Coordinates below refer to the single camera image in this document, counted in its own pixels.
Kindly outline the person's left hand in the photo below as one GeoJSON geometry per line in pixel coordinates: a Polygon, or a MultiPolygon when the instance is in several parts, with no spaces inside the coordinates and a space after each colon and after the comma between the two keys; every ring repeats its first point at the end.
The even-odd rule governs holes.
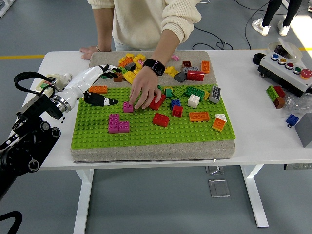
{"type": "Polygon", "coordinates": [[[146,109],[156,95],[155,103],[161,98],[161,91],[158,89],[158,75],[147,66],[144,66],[135,77],[129,102],[135,109],[146,109]]]}

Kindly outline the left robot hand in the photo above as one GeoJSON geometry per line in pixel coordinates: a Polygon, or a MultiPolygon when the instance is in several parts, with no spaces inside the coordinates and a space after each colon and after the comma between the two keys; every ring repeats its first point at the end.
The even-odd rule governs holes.
{"type": "Polygon", "coordinates": [[[51,101],[61,110],[61,112],[71,111],[76,100],[83,97],[87,91],[103,74],[107,77],[117,77],[114,71],[121,73],[121,69],[116,66],[105,64],[88,68],[76,75],[63,91],[56,93],[51,101]]]}

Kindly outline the person's right hand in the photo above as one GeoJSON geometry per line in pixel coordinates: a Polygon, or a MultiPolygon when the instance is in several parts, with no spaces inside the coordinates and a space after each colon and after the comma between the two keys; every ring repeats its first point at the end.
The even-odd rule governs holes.
{"type": "Polygon", "coordinates": [[[81,47],[79,49],[80,52],[82,52],[81,58],[84,60],[89,60],[93,53],[97,52],[96,46],[90,46],[90,47],[81,47]]]}

